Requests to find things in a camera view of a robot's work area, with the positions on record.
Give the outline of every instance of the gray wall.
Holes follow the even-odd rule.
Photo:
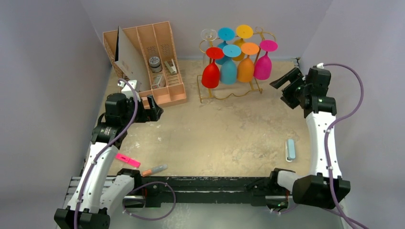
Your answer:
[[[54,228],[87,152],[108,59],[79,0],[0,3],[0,222]]]
[[[279,41],[278,58],[299,57],[308,46],[332,0],[81,0],[102,37],[117,26],[170,21],[177,55],[202,58],[203,29],[262,26]]]
[[[405,2],[334,0],[301,59],[302,70],[341,62],[364,82],[362,107],[336,127],[336,146],[351,216],[370,228],[404,228]],[[330,96],[338,116],[358,102],[359,86],[347,70],[332,73]]]

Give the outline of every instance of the pink highlighter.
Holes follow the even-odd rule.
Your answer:
[[[125,156],[125,155],[123,155],[123,154],[117,154],[117,155],[115,156],[115,159],[118,159],[118,160],[120,160],[120,161],[123,161],[123,162],[125,162],[125,163],[127,163],[127,164],[129,164],[129,165],[131,165],[131,166],[133,166],[133,167],[136,167],[136,168],[139,168],[139,167],[140,167],[140,162],[139,162],[139,161],[134,160],[134,159],[132,159],[132,158],[130,158],[130,157],[128,157],[128,156]]]

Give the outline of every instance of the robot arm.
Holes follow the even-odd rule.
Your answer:
[[[66,209],[57,209],[54,220],[61,229],[73,229],[74,212],[77,200],[81,199],[78,225],[83,229],[107,229],[109,227],[109,214],[122,205],[122,199],[126,194],[135,188],[136,174],[120,174],[115,182],[104,194],[102,194],[104,182],[108,175],[111,164],[121,147],[127,133],[107,148],[97,162],[94,162],[96,155],[128,125],[134,114],[135,103],[138,103],[136,123],[158,121],[163,110],[157,106],[152,95],[147,97],[149,109],[145,109],[142,100],[137,95],[135,101],[131,89],[126,85],[122,93],[110,94],[105,102],[106,112],[102,114],[97,126],[92,132],[90,154],[88,163],[82,174],[82,178]],[[94,164],[87,182],[84,181],[90,166]],[[82,198],[79,198],[79,190],[85,183]]]
[[[275,169],[273,175],[277,176],[277,184],[292,192],[295,203],[332,209],[335,205],[330,194],[328,170],[333,169],[338,201],[349,193],[350,182],[341,177],[336,158],[334,128],[331,129],[328,139],[332,168],[328,167],[325,155],[325,132],[336,119],[335,99],[326,96],[330,77],[330,72],[325,69],[312,67],[308,75],[303,76],[298,68],[294,68],[270,85],[279,88],[290,81],[290,84],[282,90],[281,100],[292,109],[300,105],[304,110],[312,150],[312,161],[307,176],[299,176],[293,171]]]

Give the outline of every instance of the beige work surface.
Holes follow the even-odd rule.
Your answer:
[[[158,122],[133,124],[119,151],[141,162],[141,171],[167,164],[169,168],[158,176],[255,177],[268,176],[275,167],[308,173],[310,141],[303,111],[291,110],[280,100],[281,91],[269,85],[291,70],[292,62],[273,63],[270,79],[259,82],[262,94],[202,103],[196,85],[202,61],[179,61],[179,66],[187,103],[164,108]],[[248,88],[245,83],[220,84],[213,93],[243,94]],[[112,71],[105,97],[114,92],[117,76]],[[285,160],[289,138],[295,141],[297,155],[291,163]],[[109,174],[116,175],[121,168],[133,167],[115,160]]]

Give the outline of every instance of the marker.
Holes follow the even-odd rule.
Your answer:
[[[166,169],[167,169],[167,164],[164,164],[164,165],[161,165],[161,166],[157,166],[157,167],[148,169],[148,170],[146,170],[146,171],[143,171],[143,172],[142,172],[142,176],[143,176],[143,177],[147,177],[147,176],[150,176],[150,175],[159,173],[159,172],[161,172],[161,171],[164,171],[164,170],[166,170]]]
[[[123,155],[123,154],[120,154],[120,153],[118,153],[118,154],[115,156],[115,159],[118,159],[118,160],[120,160],[120,161],[123,161],[123,162],[125,162],[125,163],[127,163],[127,164],[129,164],[129,165],[131,165],[131,166],[133,166],[133,167],[136,167],[136,168],[139,168],[139,167],[140,167],[140,162],[139,162],[139,161],[137,161],[137,160],[135,160],[135,159],[132,159],[132,158],[130,158],[130,157],[128,157],[128,156],[125,156],[125,155]]]

